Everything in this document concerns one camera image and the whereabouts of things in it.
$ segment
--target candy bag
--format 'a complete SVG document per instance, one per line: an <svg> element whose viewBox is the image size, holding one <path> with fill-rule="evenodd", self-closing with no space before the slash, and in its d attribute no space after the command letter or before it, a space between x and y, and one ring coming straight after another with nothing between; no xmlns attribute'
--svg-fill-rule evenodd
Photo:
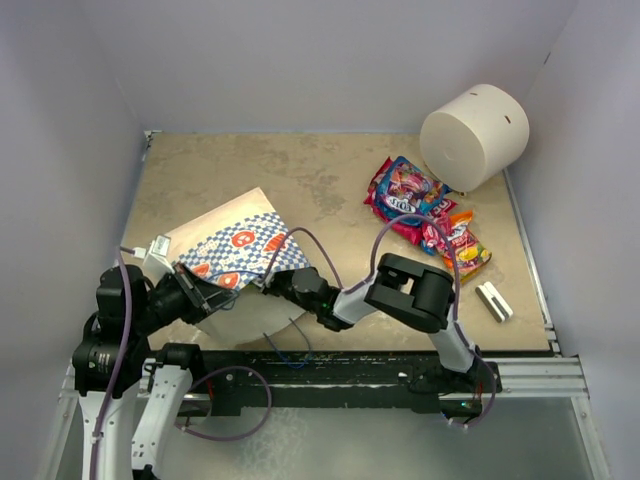
<svg viewBox="0 0 640 480"><path fill-rule="evenodd" d="M372 200L387 218L392 219L405 213L426 215L449 191L444 183L425 175L406 158L398 157L380 180ZM419 226L422 222L409 219L402 223Z"/></svg>
<svg viewBox="0 0 640 480"><path fill-rule="evenodd" d="M438 223L438 226L442 226L455 251L455 261L460 270L461 281L477 273L482 266L491 260L491 252L469 231L469 223L472 219L473 212L468 211L451 215L447 219L441 219L441 223ZM438 235L438 232L431 225L425 223L422 226L422 234L424 236L421 243L423 249L427 251L426 249L435 248L442 256L442 261L447 268L453 271L453 262L444 240Z"/></svg>
<svg viewBox="0 0 640 480"><path fill-rule="evenodd" d="M393 162L391 161L391 157L387 157L382 166L378 169L376 174L371 179L369 188L367 188L367 198L365 198L363 202L365 205L373 205L373 200L376 197L376 188L378 188L378 185L380 185L380 182L384 178L387 170L389 170L389 166L391 166L392 163Z"/></svg>
<svg viewBox="0 0 640 480"><path fill-rule="evenodd" d="M444 198L440 203L440 205L438 205L436 208L432 209L429 213L427 213L427 217L431 219L436 219L440 216L445 216L447 212L453 210L457 205L458 204L453 200ZM373 211L376 217L381 218L382 220L384 220L385 223L389 223L390 220L385 216L382 210L380 210L375 203L371 205L371 210ZM402 235L404 238L409 240L409 242L411 242L412 245L420 245L420 242L422 242L423 240L422 226L411 227L409 225L403 225L401 222L398 222L391 225L391 230ZM435 249L426 250L423 248L423 250L425 250L425 252L427 252L429 255L436 254Z"/></svg>

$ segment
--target white cylinder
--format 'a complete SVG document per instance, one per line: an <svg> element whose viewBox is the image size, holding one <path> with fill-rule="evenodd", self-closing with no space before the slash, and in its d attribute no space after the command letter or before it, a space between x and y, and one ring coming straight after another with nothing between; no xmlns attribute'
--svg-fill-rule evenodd
<svg viewBox="0 0 640 480"><path fill-rule="evenodd" d="M476 85L426 118L420 151L435 176L469 192L522 155L528 140L520 104L493 85Z"/></svg>

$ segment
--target checkered paper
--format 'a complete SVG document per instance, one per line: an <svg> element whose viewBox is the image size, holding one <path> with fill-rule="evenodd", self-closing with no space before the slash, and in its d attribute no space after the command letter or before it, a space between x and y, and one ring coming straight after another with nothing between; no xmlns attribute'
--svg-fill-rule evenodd
<svg viewBox="0 0 640 480"><path fill-rule="evenodd" d="M208 282L240 290L264 274L287 231L277 213L261 213L218 230L181 254L178 261ZM302 250L289 237L271 271L282 272L308 266Z"/></svg>

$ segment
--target gray wall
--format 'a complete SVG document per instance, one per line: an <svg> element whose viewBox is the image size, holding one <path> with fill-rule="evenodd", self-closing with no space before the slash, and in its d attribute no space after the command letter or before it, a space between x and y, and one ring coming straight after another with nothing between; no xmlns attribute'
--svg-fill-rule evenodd
<svg viewBox="0 0 640 480"><path fill-rule="evenodd" d="M418 131L479 82L522 99L576 0L82 0L143 126Z"/></svg>
<svg viewBox="0 0 640 480"><path fill-rule="evenodd" d="M32 478L113 263L143 134L74 0L0 15L0 471Z"/></svg>
<svg viewBox="0 0 640 480"><path fill-rule="evenodd" d="M638 85L640 4L581 0L527 97L530 148L512 168L562 350L580 354L620 480L640 471Z"/></svg>

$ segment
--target beige tabletop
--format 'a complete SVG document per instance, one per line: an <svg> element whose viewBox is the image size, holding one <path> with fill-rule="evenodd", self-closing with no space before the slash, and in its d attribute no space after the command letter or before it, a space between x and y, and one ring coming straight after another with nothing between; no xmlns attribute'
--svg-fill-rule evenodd
<svg viewBox="0 0 640 480"><path fill-rule="evenodd" d="M368 272L371 245L382 227L363 205L369 181L382 162L399 155L423 168L417 135L398 134L158 134L146 159L125 235L127 246L146 246L176 227L260 187L289 228L305 226L320 239L345 285ZM472 209L471 231L493 252L489 264L462 287L460 320L485 351L548 350L542 313L502 174L461 197L456 212ZM314 244L296 235L312 265L332 281ZM442 267L394 232L380 254L395 252ZM515 315L498 324L474 292L491 281ZM433 350L425 334L376 313L354 328L334 333L305 314L298 325L315 350ZM273 335L282 349L306 344L291 326ZM180 321L150 338L153 348L166 341L218 342ZM264 340L238 349L268 349Z"/></svg>

